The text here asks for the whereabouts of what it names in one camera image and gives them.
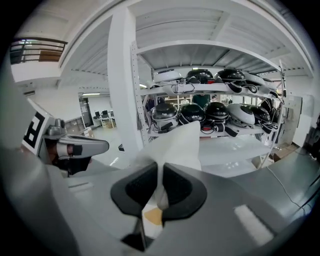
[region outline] white floor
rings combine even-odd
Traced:
[[[108,129],[100,126],[92,131],[96,139],[105,140],[110,145],[107,152],[95,155],[92,158],[107,166],[119,169],[127,168],[129,166],[129,161],[126,159],[125,153],[118,149],[122,142],[117,127]]]

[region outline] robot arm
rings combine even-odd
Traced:
[[[45,164],[51,164],[73,175],[85,171],[92,156],[109,149],[105,140],[67,134],[65,122],[54,118],[29,100],[36,113],[24,135],[22,144]]]

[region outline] white tissue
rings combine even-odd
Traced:
[[[154,197],[161,210],[169,207],[167,193],[163,186],[165,163],[201,171],[198,159],[199,130],[200,123],[198,121],[177,127],[146,145],[135,159],[134,165],[137,167],[144,167],[152,162],[157,163],[158,176]]]

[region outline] white helmet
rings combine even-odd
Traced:
[[[157,74],[155,74],[153,78],[153,82],[161,83],[161,82],[179,80],[181,78],[182,76],[178,71],[174,69],[169,69],[169,70],[160,71]]]
[[[231,116],[231,123],[239,127],[247,127],[255,124],[255,116],[252,110],[238,103],[227,106]]]
[[[260,76],[257,76],[255,74],[250,74],[248,72],[244,72],[244,76],[245,76],[245,80],[246,80],[246,83],[247,84],[253,84],[255,86],[265,86],[266,83],[265,81],[260,77]]]

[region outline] railing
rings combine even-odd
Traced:
[[[10,46],[10,62],[58,62],[67,44],[65,41],[42,37],[15,38]]]

